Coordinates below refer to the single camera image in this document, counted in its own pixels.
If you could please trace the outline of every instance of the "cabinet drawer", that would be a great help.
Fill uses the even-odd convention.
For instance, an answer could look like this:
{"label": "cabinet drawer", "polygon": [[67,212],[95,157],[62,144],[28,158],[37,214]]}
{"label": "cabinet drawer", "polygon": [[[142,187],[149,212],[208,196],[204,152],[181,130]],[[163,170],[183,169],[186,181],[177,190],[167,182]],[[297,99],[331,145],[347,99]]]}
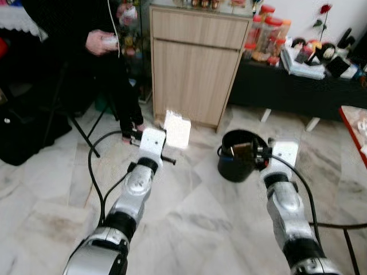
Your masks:
{"label": "cabinet drawer", "polygon": [[154,40],[154,109],[218,125],[238,52]]}
{"label": "cabinet drawer", "polygon": [[202,13],[152,10],[153,37],[207,46],[241,49],[248,21]]}

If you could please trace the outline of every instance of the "red rose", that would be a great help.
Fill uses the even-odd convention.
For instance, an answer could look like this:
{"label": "red rose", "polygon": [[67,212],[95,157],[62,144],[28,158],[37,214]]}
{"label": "red rose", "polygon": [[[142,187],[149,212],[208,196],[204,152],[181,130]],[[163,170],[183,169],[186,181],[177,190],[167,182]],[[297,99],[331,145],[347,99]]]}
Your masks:
{"label": "red rose", "polygon": [[323,5],[323,6],[321,7],[321,11],[320,11],[320,13],[321,13],[321,14],[324,14],[324,13],[327,13],[329,10],[331,10],[331,5]]}

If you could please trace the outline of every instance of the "black bag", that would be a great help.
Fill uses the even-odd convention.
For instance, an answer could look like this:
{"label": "black bag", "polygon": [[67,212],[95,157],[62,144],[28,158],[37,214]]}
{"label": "black bag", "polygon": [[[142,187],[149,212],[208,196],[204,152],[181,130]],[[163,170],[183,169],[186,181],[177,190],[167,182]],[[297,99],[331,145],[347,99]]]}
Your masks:
{"label": "black bag", "polygon": [[[19,166],[42,147],[49,113],[35,111],[14,99],[0,106],[0,159]],[[46,146],[71,130],[65,116],[54,115]]]}

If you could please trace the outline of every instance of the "marble floor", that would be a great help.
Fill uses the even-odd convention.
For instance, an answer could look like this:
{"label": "marble floor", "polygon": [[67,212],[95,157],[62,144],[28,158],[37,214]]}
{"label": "marble floor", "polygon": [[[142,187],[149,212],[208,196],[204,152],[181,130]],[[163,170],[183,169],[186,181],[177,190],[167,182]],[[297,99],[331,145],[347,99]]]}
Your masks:
{"label": "marble floor", "polygon": [[[143,106],[147,124],[152,106]],[[260,123],[263,109],[229,106],[219,133],[193,127],[189,148],[165,149],[177,165],[165,164],[154,179],[146,211],[131,243],[128,275],[289,274],[274,239],[266,210],[266,189],[253,172],[234,184],[217,171],[216,149],[232,129],[300,142],[297,168],[309,181],[322,222],[365,222],[367,169],[342,123],[320,121],[304,131],[306,117],[273,111]],[[98,113],[91,108],[80,124],[89,129]],[[105,115],[91,139],[118,129]],[[102,192],[136,160],[137,147],[119,136],[98,146],[92,164]],[[13,167],[0,162],[0,275],[61,274],[80,240],[96,225],[99,202],[87,167],[88,146],[73,129],[56,143]],[[119,195],[117,188],[107,209]],[[306,214],[311,218],[306,192]],[[367,230],[351,231],[361,274],[367,274]],[[321,229],[326,255],[344,274],[354,274],[342,231]]]}

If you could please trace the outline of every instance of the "person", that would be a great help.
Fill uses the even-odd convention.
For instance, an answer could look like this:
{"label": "person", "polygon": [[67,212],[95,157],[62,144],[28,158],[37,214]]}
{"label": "person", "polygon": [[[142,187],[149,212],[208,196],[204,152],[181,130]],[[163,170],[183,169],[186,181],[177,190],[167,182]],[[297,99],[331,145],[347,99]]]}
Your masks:
{"label": "person", "polygon": [[126,131],[133,127],[144,129],[138,93],[129,83],[123,57],[118,58],[118,45],[103,42],[115,35],[108,4],[114,20],[127,6],[107,1],[22,0],[22,4],[31,19],[54,41],[55,52],[91,71],[112,94],[123,141],[130,142]]}

